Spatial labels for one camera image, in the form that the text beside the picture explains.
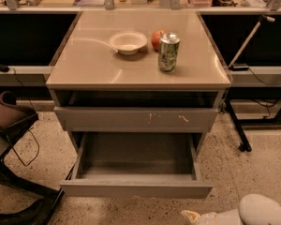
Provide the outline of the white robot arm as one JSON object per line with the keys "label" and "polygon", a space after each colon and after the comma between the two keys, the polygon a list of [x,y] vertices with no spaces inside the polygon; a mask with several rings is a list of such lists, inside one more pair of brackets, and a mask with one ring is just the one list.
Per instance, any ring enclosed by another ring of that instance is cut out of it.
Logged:
{"label": "white robot arm", "polygon": [[281,204],[266,196],[248,194],[238,207],[222,213],[181,212],[187,225],[281,225]]}

